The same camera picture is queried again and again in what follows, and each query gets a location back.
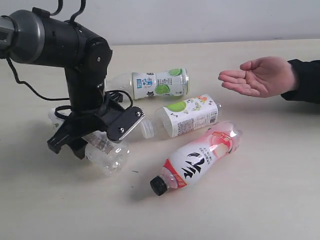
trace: black bottle cap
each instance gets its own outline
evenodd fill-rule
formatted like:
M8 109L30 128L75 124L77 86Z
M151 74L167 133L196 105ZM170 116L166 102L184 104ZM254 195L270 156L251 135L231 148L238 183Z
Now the black bottle cap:
M161 196L162 194L164 194L168 190L165 181L159 176L156 176L154 179L152 179L150 181L150 185L151 185L152 190L158 196Z

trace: green and white label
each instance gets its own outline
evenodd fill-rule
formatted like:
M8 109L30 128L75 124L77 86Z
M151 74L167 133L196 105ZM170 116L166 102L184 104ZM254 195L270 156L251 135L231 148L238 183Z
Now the green and white label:
M158 73L132 73L134 99L153 96L183 96L187 93L187 71L183 68Z
M218 118L218 107L208 94L163 108L170 118L172 133L169 134L172 138L214 124Z

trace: white wall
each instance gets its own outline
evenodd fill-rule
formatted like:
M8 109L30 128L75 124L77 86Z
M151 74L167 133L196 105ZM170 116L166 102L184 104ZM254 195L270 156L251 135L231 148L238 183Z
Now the white wall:
M58 0L2 0L0 14ZM66 20L80 0L64 0ZM112 45L320 38L320 0L87 0L77 20Z

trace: lime graphic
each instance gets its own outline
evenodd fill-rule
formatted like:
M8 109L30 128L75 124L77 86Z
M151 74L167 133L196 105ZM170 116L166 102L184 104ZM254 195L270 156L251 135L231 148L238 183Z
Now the lime graphic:
M155 87L155 93L158 95L168 94L170 92L170 88L166 84L158 85Z
M172 69L169 71L170 76L178 76L180 74L182 74L182 69L181 68L176 68L176 69Z
M184 101L176 102L173 104L170 104L166 106L167 109L169 109L171 112L179 113L186 109L187 104Z

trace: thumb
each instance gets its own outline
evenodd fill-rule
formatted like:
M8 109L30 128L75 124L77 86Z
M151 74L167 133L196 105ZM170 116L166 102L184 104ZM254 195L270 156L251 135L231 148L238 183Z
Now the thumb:
M258 59L255 59L255 60L247 61L247 62L245 62L245 63L240 65L240 69L243 70L243 71L254 70L257 67L259 67L261 61L262 61L262 58L258 58Z

